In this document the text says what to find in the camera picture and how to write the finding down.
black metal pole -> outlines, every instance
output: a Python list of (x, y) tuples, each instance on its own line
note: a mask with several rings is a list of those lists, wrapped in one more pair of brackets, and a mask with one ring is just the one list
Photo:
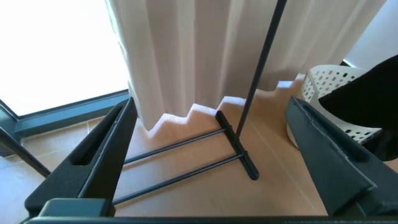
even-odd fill
[(134, 161), (137, 161), (137, 160), (139, 160), (139, 159), (143, 159), (143, 158), (148, 157), (148, 156), (153, 156), (153, 155), (155, 155), (155, 154), (158, 154), (158, 153), (161, 153), (161, 152), (164, 152), (164, 151), (173, 149), (173, 148), (175, 148), (175, 147), (183, 146), (183, 145), (185, 145), (185, 144), (188, 144), (188, 143), (191, 143), (191, 142), (194, 142), (194, 141), (197, 141), (197, 140), (201, 140), (201, 139), (203, 139), (203, 138), (207, 138), (207, 137), (209, 137), (209, 136), (212, 136), (212, 135), (215, 135), (215, 134), (218, 134), (218, 133), (222, 133), (222, 132), (224, 132), (224, 131), (225, 131), (225, 128), (222, 128), (222, 129), (219, 129), (219, 130), (216, 130), (216, 131), (211, 131), (211, 132), (209, 132), (209, 133), (201, 134), (201, 135), (199, 135), (199, 136), (196, 136), (196, 137), (193, 137), (193, 138), (190, 138), (190, 139), (186, 139), (186, 140), (184, 140), (184, 141), (180, 141), (180, 142), (171, 144), (171, 145), (169, 145), (169, 146), (162, 147), (162, 148), (160, 148), (160, 149), (153, 150), (153, 151), (151, 151), (151, 152), (146, 152), (146, 153), (143, 153), (143, 154), (141, 154), (141, 155), (134, 156), (134, 157), (132, 157), (132, 158), (126, 159), (126, 160), (124, 161), (124, 164), (128, 164), (128, 163), (130, 163), (130, 162), (134, 162)]
[(282, 17), (282, 14), (284, 12), (286, 1), (287, 0), (278, 0), (278, 2), (276, 4), (274, 15), (272, 16), (271, 23), (269, 24), (266, 40), (264, 42), (264, 45), (262, 46), (262, 51), (260, 54), (259, 62), (257, 64), (256, 72), (254, 73), (254, 77), (253, 77), (253, 81), (252, 81), (250, 89), (249, 89), (248, 97), (246, 98), (246, 102), (244, 104), (241, 119), (239, 120), (239, 125), (238, 125), (238, 128), (236, 129), (237, 137), (239, 137), (241, 135), (244, 122), (246, 121), (246, 117), (248, 116), (250, 105), (251, 105), (251, 102), (253, 101), (254, 94), (255, 94), (257, 86), (259, 84), (262, 70), (264, 69), (264, 66), (266, 65), (267, 57), (268, 57), (269, 51), (271, 49), (272, 41), (274, 41), (274, 37), (276, 34), (276, 30), (278, 29), (280, 18)]
[(170, 185), (170, 184), (174, 184), (174, 183), (176, 183), (176, 182), (178, 182), (178, 181), (180, 181), (180, 180), (186, 179), (186, 178), (191, 177), (191, 176), (193, 176), (193, 175), (200, 174), (200, 173), (202, 173), (202, 172), (204, 172), (204, 171), (207, 171), (207, 170), (210, 170), (210, 169), (212, 169), (212, 168), (215, 168), (215, 167), (221, 166), (221, 165), (223, 165), (223, 164), (226, 164), (227, 162), (231, 162), (231, 161), (233, 161), (233, 160), (235, 160), (235, 159), (239, 159), (239, 158), (242, 157), (242, 156), (243, 156), (242, 154), (240, 154), (240, 155), (235, 155), (235, 156), (231, 156), (231, 157), (229, 157), (229, 158), (226, 158), (226, 159), (223, 159), (223, 160), (221, 160), (221, 161), (215, 162), (215, 163), (213, 163), (213, 164), (207, 165), (207, 166), (205, 166), (205, 167), (199, 168), (199, 169), (197, 169), (197, 170), (188, 172), (188, 173), (186, 173), (186, 174), (182, 174), (182, 175), (180, 175), (180, 176), (178, 176), (178, 177), (174, 177), (174, 178), (172, 178), (172, 179), (170, 179), (170, 180), (166, 180), (165, 182), (162, 182), (162, 183), (153, 185), (152, 187), (148, 187), (148, 188), (146, 188), (146, 189), (144, 189), (144, 190), (139, 190), (139, 191), (137, 191), (137, 192), (135, 192), (135, 193), (132, 193), (132, 194), (129, 194), (129, 195), (127, 195), (127, 196), (118, 198), (118, 199), (116, 199), (116, 200), (113, 201), (113, 204), (114, 204), (114, 205), (117, 205), (117, 204), (119, 204), (119, 203), (122, 203), (122, 202), (125, 202), (125, 201), (127, 201), (127, 200), (136, 198), (136, 197), (141, 196), (141, 195), (143, 195), (143, 194), (146, 194), (146, 193), (152, 192), (152, 191), (154, 191), (154, 190), (160, 189), (160, 188), (162, 188), (162, 187), (166, 187), (166, 186), (168, 186), (168, 185)]
[(15, 152), (23, 161), (40, 173), (43, 177), (48, 177), (51, 172), (39, 162), (28, 150), (13, 139), (3, 128), (0, 128), (0, 142)]

laundry basket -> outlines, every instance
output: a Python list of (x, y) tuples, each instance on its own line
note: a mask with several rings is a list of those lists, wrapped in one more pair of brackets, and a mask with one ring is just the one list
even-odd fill
[[(355, 78), (360, 77), (365, 72), (365, 70), (360, 68), (351, 68), (339, 65), (319, 65), (313, 67), (307, 71), (307, 75), (299, 95), (301, 99), (313, 106), (323, 116), (328, 118), (358, 143), (362, 143), (369, 139), (374, 133), (378, 132), (380, 128), (367, 128), (347, 123), (324, 109), (318, 99), (338, 87), (353, 81)], [(297, 146), (289, 125), (287, 126), (287, 133), (290, 140)]]

black metal bar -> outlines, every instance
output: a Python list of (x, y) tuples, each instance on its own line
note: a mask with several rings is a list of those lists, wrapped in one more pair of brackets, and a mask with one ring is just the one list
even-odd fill
[(40, 173), (43, 177), (48, 177), (51, 172), (39, 162), (28, 150), (15, 141), (3, 128), (0, 128), (0, 142), (15, 152), (23, 161)]
[(239, 138), (236, 137), (234, 131), (232, 130), (232, 126), (228, 123), (228, 120), (225, 118), (223, 112), (217, 111), (216, 119), (219, 122), (222, 128), (226, 129), (225, 135), (231, 143), (233, 149), (238, 155), (243, 155), (239, 160), (242, 162), (244, 169), (248, 173), (249, 177), (252, 180), (257, 180), (260, 176), (259, 171), (256, 166), (253, 164), (252, 160), (249, 157), (248, 152), (243, 148)]
[(254, 94), (256, 93), (257, 86), (259, 84), (262, 70), (267, 62), (267, 57), (269, 51), (271, 49), (272, 42), (274, 41), (274, 37), (276, 34), (276, 30), (278, 29), (280, 18), (282, 17), (285, 5), (287, 0), (278, 0), (274, 15), (272, 16), (271, 23), (269, 24), (268, 33), (264, 45), (262, 46), (262, 51), (260, 54), (260, 59), (257, 64), (256, 72), (254, 73), (253, 81), (251, 83), (248, 97), (246, 98), (246, 102), (244, 104), (243, 112), (241, 115), (241, 119), (239, 120), (238, 128), (236, 129), (236, 137), (239, 138), (243, 129), (244, 122), (246, 121), (246, 117), (248, 116), (251, 102), (253, 101)]
[(199, 136), (196, 136), (196, 137), (193, 137), (193, 138), (190, 138), (190, 139), (186, 139), (186, 140), (184, 140), (184, 141), (180, 141), (180, 142), (171, 144), (171, 145), (169, 145), (169, 146), (162, 147), (162, 148), (160, 148), (160, 149), (153, 150), (153, 151), (151, 151), (151, 152), (146, 152), (146, 153), (143, 153), (143, 154), (141, 154), (141, 155), (134, 156), (134, 157), (132, 157), (132, 158), (126, 159), (126, 160), (124, 161), (124, 164), (128, 164), (128, 163), (130, 163), (130, 162), (134, 162), (134, 161), (137, 161), (137, 160), (139, 160), (139, 159), (143, 159), (143, 158), (145, 158), (145, 157), (153, 156), (153, 155), (156, 155), (156, 154), (158, 154), (158, 153), (161, 153), (161, 152), (164, 152), (164, 151), (173, 149), (173, 148), (175, 148), (175, 147), (183, 146), (183, 145), (185, 145), (185, 144), (188, 144), (188, 143), (191, 143), (191, 142), (194, 142), (194, 141), (197, 141), (197, 140), (201, 140), (201, 139), (203, 139), (203, 138), (207, 138), (207, 137), (209, 137), (209, 136), (212, 136), (212, 135), (215, 135), (215, 134), (218, 134), (218, 133), (222, 133), (222, 132), (224, 132), (224, 131), (225, 131), (225, 128), (222, 128), (222, 129), (219, 129), (219, 130), (216, 130), (216, 131), (211, 131), (211, 132), (209, 132), (209, 133), (201, 134), (201, 135), (199, 135)]
[(166, 187), (166, 186), (168, 186), (168, 185), (170, 185), (170, 184), (174, 184), (174, 183), (176, 183), (176, 182), (178, 182), (178, 181), (180, 181), (180, 180), (183, 180), (183, 179), (186, 179), (186, 178), (188, 178), (188, 177), (191, 177), (191, 176), (200, 174), (200, 173), (202, 173), (202, 172), (204, 172), (204, 171), (207, 171), (207, 170), (210, 170), (210, 169), (212, 169), (212, 168), (221, 166), (221, 165), (226, 164), (227, 162), (231, 162), (231, 161), (233, 161), (233, 160), (235, 160), (235, 159), (239, 159), (239, 158), (242, 157), (242, 156), (243, 156), (242, 154), (240, 154), (240, 155), (235, 155), (235, 156), (231, 156), (231, 157), (228, 157), (228, 158), (223, 159), (223, 160), (221, 160), (221, 161), (218, 161), (218, 162), (215, 162), (215, 163), (213, 163), (213, 164), (207, 165), (207, 166), (205, 166), (205, 167), (199, 168), (199, 169), (197, 169), (197, 170), (188, 172), (188, 173), (186, 173), (186, 174), (182, 174), (182, 175), (180, 175), (180, 176), (178, 176), (178, 177), (174, 177), (174, 178), (172, 178), (172, 179), (170, 179), (170, 180), (166, 180), (165, 182), (162, 182), (162, 183), (153, 185), (152, 187), (148, 187), (148, 188), (146, 188), (146, 189), (144, 189), (144, 190), (139, 190), (139, 191), (137, 191), (137, 192), (135, 192), (135, 193), (132, 193), (132, 194), (130, 194), (130, 195), (127, 195), (127, 196), (118, 198), (118, 199), (116, 199), (116, 200), (113, 201), (113, 204), (117, 205), (117, 204), (122, 203), (122, 202), (125, 202), (125, 201), (127, 201), (127, 200), (130, 200), (130, 199), (136, 198), (136, 197), (138, 197), (138, 196), (144, 195), (144, 194), (146, 194), (146, 193), (152, 192), (152, 191), (154, 191), (154, 190), (160, 189), (160, 188), (162, 188), (162, 187)]

curtain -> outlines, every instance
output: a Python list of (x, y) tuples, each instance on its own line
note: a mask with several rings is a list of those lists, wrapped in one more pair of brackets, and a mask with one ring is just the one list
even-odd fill
[[(259, 88), (320, 64), (340, 64), (385, 0), (288, 1)], [(245, 98), (276, 0), (108, 0), (147, 129), (192, 104)]]

tile grout line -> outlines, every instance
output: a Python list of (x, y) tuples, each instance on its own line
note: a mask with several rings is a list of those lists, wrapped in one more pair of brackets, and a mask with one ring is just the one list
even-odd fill
[(260, 131), (257, 129), (257, 127), (251, 122), (250, 119), (247, 119), (247, 121), (250, 123), (250, 125), (254, 128), (254, 130), (256, 130), (257, 134), (260, 136), (261, 140), (264, 142), (264, 144), (267, 146), (267, 148), (271, 151), (272, 155), (276, 158), (276, 160), (278, 161), (278, 163), (280, 164), (280, 166), (282, 166), (282, 168), (285, 170), (285, 172), (287, 173), (287, 175), (289, 176), (289, 179), (293, 182), (293, 184), (295, 185), (295, 187), (297, 188), (297, 190), (303, 195), (304, 199), (310, 204), (312, 210), (314, 212), (316, 212), (317, 214), (319, 214), (318, 210), (312, 205), (311, 200), (307, 197), (307, 194), (304, 193), (304, 191), (301, 189), (301, 187), (299, 186), (299, 184), (294, 180), (292, 174), (290, 174), (289, 170), (286, 168), (285, 165), (283, 165), (282, 161), (280, 161), (279, 157), (276, 155), (276, 153), (274, 152), (274, 150), (272, 150), (272, 148), (268, 145), (267, 141), (264, 139), (264, 137), (262, 137)]

